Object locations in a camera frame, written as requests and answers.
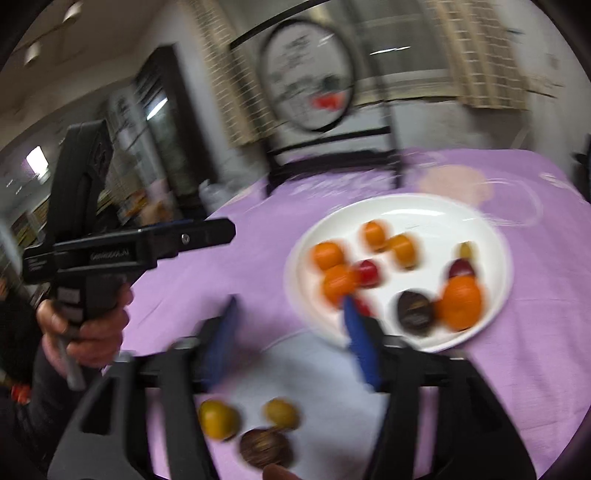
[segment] curtain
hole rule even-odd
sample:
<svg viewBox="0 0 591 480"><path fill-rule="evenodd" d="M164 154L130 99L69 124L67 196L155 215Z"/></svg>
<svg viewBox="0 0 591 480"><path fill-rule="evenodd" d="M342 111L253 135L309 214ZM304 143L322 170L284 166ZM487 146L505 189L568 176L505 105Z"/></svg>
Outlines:
<svg viewBox="0 0 591 480"><path fill-rule="evenodd" d="M441 29L462 103L526 109L526 82L488 0L426 0Z"/></svg>
<svg viewBox="0 0 591 480"><path fill-rule="evenodd" d="M217 0L178 0L192 20L197 43L231 146L268 136L276 125L256 73L240 48L229 50L238 35Z"/></svg>

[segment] human hand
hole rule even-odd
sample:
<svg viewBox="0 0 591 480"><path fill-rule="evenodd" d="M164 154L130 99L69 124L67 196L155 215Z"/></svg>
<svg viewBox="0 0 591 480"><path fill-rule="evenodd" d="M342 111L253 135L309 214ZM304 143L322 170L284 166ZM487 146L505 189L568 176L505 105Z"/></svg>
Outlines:
<svg viewBox="0 0 591 480"><path fill-rule="evenodd" d="M301 480L301 478L282 466L268 465L262 471L262 480Z"/></svg>
<svg viewBox="0 0 591 480"><path fill-rule="evenodd" d="M76 339L67 346L67 353L80 365L103 368L109 365L119 352L123 343L123 329L129 323L125 307L134 299L128 284L119 290L117 306L103 317L84 322ZM69 322L56 310L51 300L44 300L37 309L37 322L43 331L43 351L53 368L66 376L66 368L61 360L57 338L72 334Z"/></svg>

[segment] ceiling light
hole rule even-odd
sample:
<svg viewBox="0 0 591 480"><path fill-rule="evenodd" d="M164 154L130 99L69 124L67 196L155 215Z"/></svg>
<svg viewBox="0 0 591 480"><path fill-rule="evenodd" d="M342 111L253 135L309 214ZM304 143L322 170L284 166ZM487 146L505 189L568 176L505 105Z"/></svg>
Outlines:
<svg viewBox="0 0 591 480"><path fill-rule="evenodd" d="M377 55L378 53L387 53L389 51L408 50L410 47L386 48L386 50L378 50L370 53L370 55Z"/></svg>
<svg viewBox="0 0 591 480"><path fill-rule="evenodd" d="M74 23L82 15L82 2L73 4L64 15L63 23Z"/></svg>
<svg viewBox="0 0 591 480"><path fill-rule="evenodd" d="M41 55L41 43L36 41L25 50L25 67L30 67Z"/></svg>
<svg viewBox="0 0 591 480"><path fill-rule="evenodd" d="M47 173L48 163L45 155L41 151L41 147L36 147L31 153L27 155L27 163L33 169L36 175L42 177Z"/></svg>
<svg viewBox="0 0 591 480"><path fill-rule="evenodd" d="M156 105L154 109L148 114L146 120L150 120L154 115L156 115L160 111L160 109L166 104L166 102L168 102L167 98L165 98L158 105Z"/></svg>

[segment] ceiling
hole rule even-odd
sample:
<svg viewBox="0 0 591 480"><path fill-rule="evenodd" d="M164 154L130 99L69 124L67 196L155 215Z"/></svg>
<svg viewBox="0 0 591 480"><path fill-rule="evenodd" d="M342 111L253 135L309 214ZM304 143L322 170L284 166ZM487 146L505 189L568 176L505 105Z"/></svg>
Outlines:
<svg viewBox="0 0 591 480"><path fill-rule="evenodd" d="M64 14L73 3L73 0L54 0L25 33L0 72L0 112L17 110L31 92L59 78L130 53L166 2L85 0L80 18L44 36L40 40L40 57L25 67L25 47L62 26Z"/></svg>

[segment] tangerine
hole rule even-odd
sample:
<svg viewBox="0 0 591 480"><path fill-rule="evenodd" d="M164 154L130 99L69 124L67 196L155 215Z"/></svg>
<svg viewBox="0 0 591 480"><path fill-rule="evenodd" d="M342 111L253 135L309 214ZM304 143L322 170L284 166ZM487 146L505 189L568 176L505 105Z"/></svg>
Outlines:
<svg viewBox="0 0 591 480"><path fill-rule="evenodd" d="M447 283L437 312L449 328L460 331L470 328L482 315L482 292L471 276L453 277Z"/></svg>
<svg viewBox="0 0 591 480"><path fill-rule="evenodd" d="M372 220L363 225L362 237L371 251L379 252L387 247L386 230L386 224L379 220Z"/></svg>
<svg viewBox="0 0 591 480"><path fill-rule="evenodd" d="M396 261L402 268L413 268L418 263L418 249L416 241L407 233L393 236L389 240L389 246L394 253Z"/></svg>
<svg viewBox="0 0 591 480"><path fill-rule="evenodd" d="M322 293L332 305L339 309L343 297L353 294L358 284L354 270L345 265L336 265L326 271L322 282Z"/></svg>
<svg viewBox="0 0 591 480"><path fill-rule="evenodd" d="M345 252L336 242L322 242L312 249L312 260L322 271L345 263Z"/></svg>

